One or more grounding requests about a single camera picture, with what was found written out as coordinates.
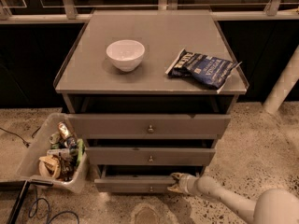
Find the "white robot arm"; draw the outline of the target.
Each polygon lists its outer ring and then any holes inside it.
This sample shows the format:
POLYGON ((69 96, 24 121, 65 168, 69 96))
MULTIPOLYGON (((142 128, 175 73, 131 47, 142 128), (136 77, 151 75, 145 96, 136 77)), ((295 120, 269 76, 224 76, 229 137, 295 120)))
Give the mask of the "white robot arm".
POLYGON ((224 204, 247 224, 299 224, 299 199, 285 189, 268 189, 256 201, 238 195, 210 176, 172 173, 167 189, 224 204))

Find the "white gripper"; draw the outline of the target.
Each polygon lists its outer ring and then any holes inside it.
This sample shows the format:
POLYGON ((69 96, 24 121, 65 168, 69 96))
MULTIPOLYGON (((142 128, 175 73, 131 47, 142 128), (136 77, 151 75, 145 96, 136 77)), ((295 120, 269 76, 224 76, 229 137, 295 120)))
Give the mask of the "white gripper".
POLYGON ((178 181, 178 185, 173 185, 167 189, 175 193, 183 193, 187 195, 199 195, 199 189, 197 187, 198 177, 194 175, 184 173, 172 173, 171 176, 174 180, 178 181))

